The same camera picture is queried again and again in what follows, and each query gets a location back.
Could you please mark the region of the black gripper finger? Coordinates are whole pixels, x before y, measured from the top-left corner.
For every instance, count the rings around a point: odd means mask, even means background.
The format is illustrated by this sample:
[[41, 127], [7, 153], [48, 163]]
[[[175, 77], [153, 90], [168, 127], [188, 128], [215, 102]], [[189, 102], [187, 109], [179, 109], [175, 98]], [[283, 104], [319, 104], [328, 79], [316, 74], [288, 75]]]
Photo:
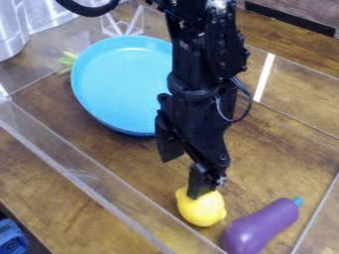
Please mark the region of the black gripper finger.
[[227, 182], [226, 168], [206, 166], [203, 163], [194, 163], [189, 170], [187, 196], [198, 199], [202, 195], [215, 191]]
[[163, 116], [155, 119], [155, 137], [160, 159], [164, 163], [179, 158], [184, 154], [183, 146], [175, 132]]

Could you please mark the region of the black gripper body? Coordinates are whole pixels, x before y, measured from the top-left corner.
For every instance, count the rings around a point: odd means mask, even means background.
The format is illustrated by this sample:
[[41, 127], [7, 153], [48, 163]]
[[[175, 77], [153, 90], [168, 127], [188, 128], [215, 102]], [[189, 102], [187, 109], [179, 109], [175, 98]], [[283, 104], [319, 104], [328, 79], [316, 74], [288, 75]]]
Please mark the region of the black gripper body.
[[232, 80], [216, 86], [194, 90], [171, 73], [167, 78], [168, 93], [160, 93], [160, 115], [167, 120], [194, 163], [227, 168], [231, 156], [224, 143], [224, 133], [236, 122], [234, 118], [238, 87]]

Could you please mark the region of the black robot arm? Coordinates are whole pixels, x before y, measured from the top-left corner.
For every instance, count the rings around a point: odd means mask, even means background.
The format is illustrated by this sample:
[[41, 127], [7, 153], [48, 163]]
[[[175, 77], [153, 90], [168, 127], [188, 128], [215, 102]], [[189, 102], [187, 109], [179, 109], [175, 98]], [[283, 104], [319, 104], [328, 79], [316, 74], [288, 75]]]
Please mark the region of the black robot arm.
[[187, 197], [196, 199], [227, 182], [231, 157], [224, 143], [239, 93], [250, 90], [238, 74], [250, 51], [236, 27], [236, 0], [145, 0], [164, 12], [172, 43], [168, 91], [157, 96], [155, 135], [160, 158], [194, 161]]

